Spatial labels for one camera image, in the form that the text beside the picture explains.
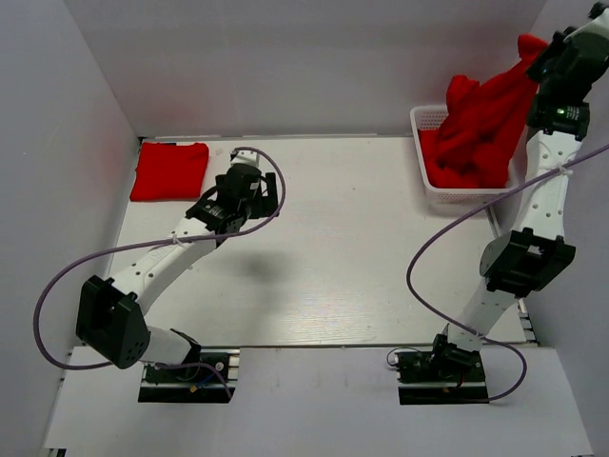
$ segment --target cable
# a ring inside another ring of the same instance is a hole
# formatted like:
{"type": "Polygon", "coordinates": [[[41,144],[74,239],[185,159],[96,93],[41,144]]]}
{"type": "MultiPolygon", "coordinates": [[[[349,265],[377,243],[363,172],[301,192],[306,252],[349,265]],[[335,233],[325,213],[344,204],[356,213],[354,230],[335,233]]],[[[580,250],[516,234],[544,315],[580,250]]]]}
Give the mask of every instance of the cable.
{"type": "Polygon", "coordinates": [[[516,381],[516,383],[511,388],[506,390],[505,392],[502,392],[498,395],[494,395],[494,396],[486,398],[486,399],[480,399],[481,403],[493,402],[493,401],[499,400],[501,398],[507,397],[510,393],[514,392],[514,390],[516,390],[518,387],[521,386],[522,381],[524,381],[524,378],[526,377],[526,372],[528,371],[528,365],[526,363],[526,359],[524,358],[524,355],[522,355],[522,353],[519,350],[517,350],[516,348],[514,348],[513,346],[508,345],[507,343],[504,343],[501,341],[493,340],[482,334],[479,334],[473,328],[470,328],[470,327],[462,324],[461,322],[457,321],[456,319],[453,319],[449,315],[444,314],[439,309],[436,309],[433,306],[431,306],[427,301],[425,301],[425,299],[423,299],[421,297],[421,295],[415,290],[414,286],[412,285],[412,271],[413,271],[415,265],[417,264],[417,262],[419,261],[419,259],[421,258],[421,256],[423,255],[423,253],[426,250],[428,250],[431,245],[433,245],[441,236],[445,235],[448,231],[452,230],[454,227],[458,226],[463,221],[469,219],[470,217],[472,217],[475,214],[478,214],[481,211],[484,211],[487,208],[490,208],[491,206],[497,204],[498,202],[511,197],[512,195],[516,195],[517,193],[520,193],[523,190],[530,188],[531,186],[535,186],[537,183],[539,183],[541,181],[545,181],[553,176],[562,174],[562,173],[564,173],[564,169],[570,169],[570,168],[574,167],[575,165],[580,164],[581,162],[584,162],[588,159],[592,159],[593,157],[596,157],[597,155],[602,154],[603,152],[607,151],[608,149],[609,149],[609,144],[603,146],[602,148],[595,149],[592,152],[588,152],[587,154],[584,154],[584,155],[578,157],[577,159],[574,159],[571,162],[564,164],[561,168],[551,169],[549,171],[546,171],[544,174],[541,174],[540,176],[537,176],[537,177],[531,179],[530,181],[526,181],[525,183],[520,184],[516,188],[508,190],[506,193],[503,193],[503,194],[499,195],[498,197],[493,198],[492,200],[484,203],[483,205],[480,205],[479,207],[466,212],[463,216],[461,216],[458,219],[456,219],[455,221],[451,222],[446,227],[442,228],[438,233],[436,233],[431,238],[429,238],[421,246],[421,248],[417,251],[417,253],[414,255],[414,257],[410,261],[410,264],[408,265],[408,270],[406,271],[406,285],[408,286],[408,290],[410,290],[410,293],[412,293],[414,295],[414,297],[417,300],[419,300],[419,302],[424,307],[429,309],[434,314],[442,317],[445,321],[448,321],[450,324],[457,326],[459,328],[462,328],[463,330],[482,338],[482,340],[486,343],[489,343],[491,345],[501,346],[502,348],[511,350],[516,355],[518,355],[518,357],[521,359],[522,372],[521,372],[521,376],[519,377],[518,381],[516,381]]]}
{"type": "MultiPolygon", "coordinates": [[[[253,233],[254,231],[261,229],[262,227],[267,225],[270,221],[275,219],[279,215],[279,212],[284,207],[285,178],[284,178],[284,174],[279,169],[279,166],[275,163],[275,161],[266,152],[259,150],[257,148],[239,147],[239,148],[235,148],[234,150],[236,150],[236,151],[250,150],[252,152],[256,152],[256,153],[262,155],[268,161],[268,163],[275,169],[275,172],[277,173],[277,176],[279,177],[279,181],[282,184],[282,198],[279,201],[279,205],[272,212],[272,214],[270,216],[268,216],[266,219],[264,219],[263,222],[261,222],[257,226],[248,228],[247,230],[240,231],[237,233],[226,233],[223,235],[185,236],[185,237],[177,238],[178,241],[180,241],[182,243],[189,243],[189,242],[205,241],[205,240],[225,240],[227,238],[237,238],[240,236],[246,236],[250,233],[253,233]]],[[[36,306],[34,308],[34,315],[33,315],[34,340],[36,342],[36,346],[38,346],[38,350],[40,350],[40,353],[43,355],[43,357],[45,359],[47,359],[47,361],[50,362],[51,364],[55,365],[56,367],[62,368],[62,369],[82,370],[82,369],[95,369],[95,368],[111,366],[112,365],[111,362],[104,362],[102,364],[92,364],[92,365],[80,365],[80,366],[79,365],[69,365],[69,364],[65,364],[65,363],[55,359],[49,353],[49,351],[45,347],[45,344],[42,341],[42,337],[40,336],[40,313],[42,311],[42,306],[45,304],[45,300],[47,299],[47,296],[49,295],[49,292],[53,289],[55,284],[57,284],[57,282],[61,278],[63,278],[67,273],[69,273],[76,267],[78,267],[90,260],[97,259],[99,257],[103,257],[103,256],[109,255],[109,254],[115,254],[117,252],[124,252],[126,250],[152,248],[155,246],[167,246],[167,245],[172,245],[173,243],[174,243],[174,241],[172,238],[165,238],[163,240],[145,241],[143,243],[136,243],[133,245],[125,245],[125,246],[118,246],[116,248],[102,249],[102,250],[93,252],[92,254],[86,255],[85,257],[82,257],[82,258],[72,262],[67,267],[63,268],[61,271],[59,271],[57,274],[55,274],[55,276],[53,276],[53,278],[49,281],[49,283],[43,289],[42,293],[40,294],[40,297],[38,298],[38,301],[36,302],[36,306]]],[[[173,368],[185,368],[185,367],[186,366],[183,366],[183,367],[173,366],[173,368]]]]}
{"type": "Polygon", "coordinates": [[[391,355],[392,352],[395,352],[396,350],[400,350],[400,349],[410,349],[410,350],[414,350],[415,352],[421,352],[417,348],[412,348],[410,346],[400,346],[399,348],[393,348],[393,349],[391,349],[389,352],[387,352],[387,356],[385,357],[385,360],[387,361],[387,364],[390,367],[392,367],[392,368],[395,368],[398,364],[392,364],[392,363],[390,363],[389,362],[389,356],[391,355]]]}

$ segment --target white wall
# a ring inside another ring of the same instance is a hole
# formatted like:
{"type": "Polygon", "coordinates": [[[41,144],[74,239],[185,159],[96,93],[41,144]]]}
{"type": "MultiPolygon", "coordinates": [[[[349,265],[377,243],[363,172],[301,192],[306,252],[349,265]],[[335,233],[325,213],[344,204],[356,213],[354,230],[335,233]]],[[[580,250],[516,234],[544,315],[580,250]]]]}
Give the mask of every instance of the white wall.
{"type": "MultiPolygon", "coordinates": [[[[137,140],[61,0],[0,2],[0,454],[37,455],[60,370],[37,352],[34,303],[55,271],[113,240],[137,140]]],[[[75,342],[80,284],[43,313],[49,349],[75,342]]]]}
{"type": "MultiPolygon", "coordinates": [[[[593,1],[548,0],[532,32],[550,40],[554,30],[585,23],[593,1]]],[[[581,153],[609,143],[609,73],[590,92],[592,122],[581,153]]],[[[535,333],[555,347],[573,389],[595,456],[609,456],[609,153],[574,169],[565,207],[565,239],[577,247],[574,263],[526,304],[535,333]]],[[[519,199],[503,208],[511,226],[519,199]]]]}
{"type": "Polygon", "coordinates": [[[403,133],[544,0],[66,0],[138,135],[403,133]]]}

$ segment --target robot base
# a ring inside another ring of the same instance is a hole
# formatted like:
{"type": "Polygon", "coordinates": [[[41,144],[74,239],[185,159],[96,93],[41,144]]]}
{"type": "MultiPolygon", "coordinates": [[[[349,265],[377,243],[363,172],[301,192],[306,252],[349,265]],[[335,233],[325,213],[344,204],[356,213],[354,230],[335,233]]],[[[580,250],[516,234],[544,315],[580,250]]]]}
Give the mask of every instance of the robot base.
{"type": "Polygon", "coordinates": [[[429,369],[431,351],[398,352],[400,405],[466,405],[488,398],[486,376],[480,355],[465,374],[440,377],[429,369]]]}
{"type": "MultiPolygon", "coordinates": [[[[216,367],[225,378],[230,393],[237,387],[239,350],[204,349],[200,361],[216,367]]],[[[219,403],[229,402],[215,376],[204,368],[157,369],[146,365],[138,403],[219,403]]]]}

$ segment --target folded red cloth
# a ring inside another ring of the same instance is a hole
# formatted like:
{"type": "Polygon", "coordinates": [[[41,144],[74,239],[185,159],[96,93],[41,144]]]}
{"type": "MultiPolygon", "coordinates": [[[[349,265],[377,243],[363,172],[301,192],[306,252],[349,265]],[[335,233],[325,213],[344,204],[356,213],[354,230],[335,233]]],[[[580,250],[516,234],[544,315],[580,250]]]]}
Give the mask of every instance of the folded red cloth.
{"type": "Polygon", "coordinates": [[[144,143],[135,169],[132,202],[196,199],[206,174],[209,148],[144,143]]]}
{"type": "Polygon", "coordinates": [[[521,60],[486,83],[463,75],[446,91],[448,117],[439,129],[420,130],[429,182],[437,188],[503,188],[537,83],[526,69],[547,48],[533,35],[518,38],[521,60]]]}

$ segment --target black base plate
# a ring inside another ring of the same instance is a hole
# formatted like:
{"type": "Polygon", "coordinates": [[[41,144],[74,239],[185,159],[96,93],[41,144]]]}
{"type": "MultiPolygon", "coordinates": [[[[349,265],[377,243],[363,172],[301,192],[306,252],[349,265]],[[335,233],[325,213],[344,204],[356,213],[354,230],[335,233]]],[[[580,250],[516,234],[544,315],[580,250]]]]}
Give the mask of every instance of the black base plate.
{"type": "Polygon", "coordinates": [[[399,352],[396,366],[400,373],[400,405],[466,405],[480,404],[488,398],[486,377],[480,355],[476,364],[463,375],[439,377],[429,369],[431,352],[399,352]],[[447,386],[434,386],[443,383],[447,386]]]}
{"type": "MultiPolygon", "coordinates": [[[[200,361],[216,366],[224,365],[220,374],[228,379],[230,354],[227,352],[202,352],[200,361]]],[[[143,384],[140,386],[138,403],[228,403],[224,386],[214,376],[204,386],[194,392],[191,387],[203,382],[210,374],[208,369],[157,369],[152,366],[144,368],[143,384]]],[[[235,387],[229,387],[230,393],[235,387]]]]}

